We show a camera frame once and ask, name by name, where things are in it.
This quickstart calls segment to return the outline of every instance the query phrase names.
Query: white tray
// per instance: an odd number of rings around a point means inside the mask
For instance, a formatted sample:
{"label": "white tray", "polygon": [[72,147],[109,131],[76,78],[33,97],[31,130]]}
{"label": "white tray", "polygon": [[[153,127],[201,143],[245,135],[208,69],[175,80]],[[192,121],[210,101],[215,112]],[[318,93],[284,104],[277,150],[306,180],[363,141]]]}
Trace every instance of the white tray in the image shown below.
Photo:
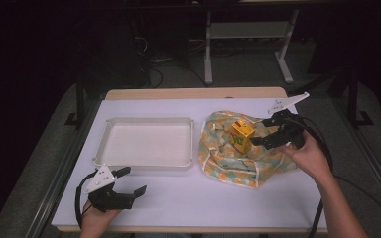
{"label": "white tray", "polygon": [[112,118],[96,157],[97,166],[185,169],[192,162],[193,120]]}

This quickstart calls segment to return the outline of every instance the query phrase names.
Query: dark background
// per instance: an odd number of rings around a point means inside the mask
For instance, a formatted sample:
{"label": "dark background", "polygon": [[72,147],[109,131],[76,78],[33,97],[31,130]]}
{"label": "dark background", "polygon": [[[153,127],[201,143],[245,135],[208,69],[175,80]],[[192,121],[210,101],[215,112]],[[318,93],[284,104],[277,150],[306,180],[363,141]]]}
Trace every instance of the dark background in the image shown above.
{"label": "dark background", "polygon": [[[92,22],[87,22],[90,16],[87,3],[0,1],[0,210],[56,106],[83,69],[76,58],[78,44],[72,42],[72,34],[81,27],[88,29],[87,24]],[[151,14],[146,17],[154,19]],[[186,45],[183,42],[186,43],[188,37],[203,37],[203,15],[171,13],[170,18],[165,14],[157,19],[153,25],[133,28],[132,32],[125,34],[132,36],[134,31],[146,31],[145,34],[149,34],[150,39],[153,37],[161,48],[171,47],[172,54],[186,59],[183,52]],[[164,35],[165,39],[157,38],[160,36],[158,31],[165,30],[163,26],[173,22],[172,27],[176,30],[171,32],[170,37],[184,40],[174,40],[177,45],[172,45],[169,35]],[[179,31],[182,26],[186,26],[188,31]],[[381,102],[381,1],[362,1],[361,4],[344,5],[342,8],[303,9],[293,39],[302,41],[308,38],[317,41],[312,72],[326,73],[338,66],[348,65]],[[122,41],[120,46],[131,44],[127,40]],[[115,72],[115,76],[124,76],[128,69],[139,68],[139,63],[135,61],[123,71]],[[137,73],[135,69],[131,69],[132,74]],[[85,77],[91,78],[91,81],[93,78],[100,80],[107,77],[104,73],[95,77],[88,74]],[[138,81],[117,86],[142,86],[142,75],[135,75],[140,78]],[[91,85],[87,90],[95,95],[107,90],[107,87],[100,86]]]}

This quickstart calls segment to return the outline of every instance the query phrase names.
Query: tabletop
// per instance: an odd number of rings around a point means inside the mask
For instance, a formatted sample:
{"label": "tabletop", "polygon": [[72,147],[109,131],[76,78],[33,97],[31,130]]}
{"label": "tabletop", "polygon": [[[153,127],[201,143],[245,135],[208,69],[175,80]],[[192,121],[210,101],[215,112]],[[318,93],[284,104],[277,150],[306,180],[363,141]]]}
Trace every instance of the tabletop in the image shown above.
{"label": "tabletop", "polygon": [[[258,188],[241,187],[208,177],[197,159],[204,120],[214,111],[230,110],[269,117],[282,88],[176,88],[113,90],[102,101],[76,166],[63,192],[52,224],[61,231],[79,231],[74,214],[75,189],[93,172],[106,122],[115,117],[189,117],[194,121],[192,164],[184,170],[140,170],[116,180],[116,192],[146,193],[130,210],[116,217],[116,232],[301,233],[314,222],[320,194],[301,170],[271,176]],[[87,197],[83,194],[81,204]],[[317,232],[327,232],[322,215]]]}

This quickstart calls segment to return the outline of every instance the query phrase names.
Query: small yellow toy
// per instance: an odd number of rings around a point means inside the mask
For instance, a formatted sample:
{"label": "small yellow toy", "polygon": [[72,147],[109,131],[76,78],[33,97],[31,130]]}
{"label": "small yellow toy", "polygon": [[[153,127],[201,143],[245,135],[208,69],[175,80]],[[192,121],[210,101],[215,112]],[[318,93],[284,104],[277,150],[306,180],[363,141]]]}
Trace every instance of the small yellow toy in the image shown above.
{"label": "small yellow toy", "polygon": [[243,119],[238,119],[231,125],[230,134],[230,142],[234,148],[242,155],[246,154],[252,147],[249,138],[255,134],[252,125]]}

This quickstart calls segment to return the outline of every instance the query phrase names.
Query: wire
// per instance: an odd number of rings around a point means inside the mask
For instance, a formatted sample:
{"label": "wire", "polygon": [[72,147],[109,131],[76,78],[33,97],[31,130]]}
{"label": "wire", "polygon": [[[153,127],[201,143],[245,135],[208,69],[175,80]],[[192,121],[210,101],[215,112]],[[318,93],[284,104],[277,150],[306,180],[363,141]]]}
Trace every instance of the wire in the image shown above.
{"label": "wire", "polygon": [[324,135],[323,133],[321,132],[321,130],[319,129],[319,126],[311,119],[309,118],[306,118],[306,117],[302,117],[303,120],[306,120],[306,121],[309,121],[312,125],[314,125],[314,127],[317,129],[317,132],[319,133],[320,135],[320,138],[323,140],[323,143],[327,146],[327,142],[326,142],[326,139],[324,138]]}
{"label": "wire", "polygon": [[135,37],[135,40],[139,40],[139,41],[142,41],[142,42],[144,42],[144,49],[142,50],[142,52],[138,52],[138,54],[140,54],[140,55],[143,55],[144,54],[144,52],[147,50],[147,48],[148,48],[148,42],[147,42],[147,40],[145,40],[145,38],[142,38],[142,37]]}
{"label": "wire", "polygon": [[200,44],[192,49],[189,49],[188,56],[197,53],[198,51],[202,50],[204,46],[206,46],[205,40],[189,40],[189,42],[200,42]]}
{"label": "wire", "polygon": [[153,86],[153,83],[151,82],[151,77],[149,76],[150,88],[157,88],[157,87],[159,87],[162,84],[163,79],[164,79],[163,74],[160,71],[158,71],[155,68],[153,68],[153,67],[150,67],[149,70],[155,71],[155,72],[157,72],[160,75],[160,81],[155,86]]}
{"label": "wire", "polygon": [[80,196],[81,196],[82,186],[85,184],[85,182],[88,179],[94,177],[95,174],[97,174],[97,170],[95,172],[89,174],[88,176],[86,176],[81,181],[79,186],[76,188],[76,193],[75,193],[75,216],[76,216],[76,221],[78,222],[79,228],[82,226],[82,215],[81,215],[81,212],[80,212]]}
{"label": "wire", "polygon": [[158,67],[182,67],[182,68],[187,69],[188,71],[192,72],[203,83],[204,86],[208,86],[204,82],[204,80],[194,70],[192,70],[189,67],[186,67],[186,66],[183,66],[183,65],[180,65],[180,64],[177,64],[177,65],[158,65]]}
{"label": "wire", "polygon": [[361,188],[360,186],[358,186],[357,184],[355,184],[354,182],[346,179],[346,178],[343,178],[343,177],[340,177],[340,176],[337,176],[337,175],[333,175],[335,178],[337,179],[340,179],[348,184],[350,184],[351,186],[355,187],[356,189],[358,189],[359,191],[361,191],[364,195],[366,195],[367,197],[369,197],[371,200],[373,200],[380,208],[381,208],[381,203],[375,198],[373,197],[372,195],[370,195],[366,190],[364,190],[363,188]]}
{"label": "wire", "polygon": [[165,63],[165,62],[171,61],[173,59],[174,58],[170,58],[170,57],[166,57],[163,59],[151,59],[151,62],[153,62],[153,63]]}
{"label": "wire", "polygon": [[[229,42],[225,42],[225,47],[220,47],[218,46],[217,44],[220,43],[220,41],[216,41],[216,42],[213,42],[211,45],[211,56],[212,57],[216,57],[216,58],[229,58],[229,57],[233,57],[233,56],[236,56],[236,55],[241,55],[241,54],[244,54],[246,49],[243,47],[243,48],[239,48],[239,47],[235,47],[234,44],[230,46],[230,43]],[[216,53],[215,51],[227,51],[227,50],[232,50],[231,53],[228,53],[228,54],[219,54],[219,53]]]}
{"label": "wire", "polygon": [[[307,130],[309,132],[309,134],[311,134],[315,138],[315,140],[317,140],[317,143],[319,144],[321,150],[323,151],[323,153],[324,153],[324,155],[326,157],[326,160],[327,160],[327,163],[329,165],[330,170],[333,171],[333,169],[332,169],[333,168],[332,155],[330,154],[330,150],[327,147],[326,141],[323,139],[323,135],[322,135],[320,129],[318,128],[318,126],[312,120],[309,120],[317,128],[317,130],[319,132],[319,135],[311,127],[309,127],[307,125],[304,125],[303,123],[300,123],[300,122],[298,122],[296,120],[293,120],[293,119],[284,119],[284,121],[293,123],[293,124],[295,124],[297,126],[300,126],[300,127],[304,128],[305,130]],[[323,212],[323,203],[322,203],[322,200],[320,200],[319,205],[317,206],[317,213],[315,214],[314,223],[312,225],[312,229],[311,229],[311,232],[309,233],[308,238],[315,237],[315,234],[317,233],[317,230],[318,230],[318,223],[319,223],[320,216],[321,216],[322,212]]]}
{"label": "wire", "polygon": [[89,205],[84,211],[82,211],[82,215],[81,216],[84,216],[85,212],[87,212],[89,210],[89,208],[91,208],[92,204]]}

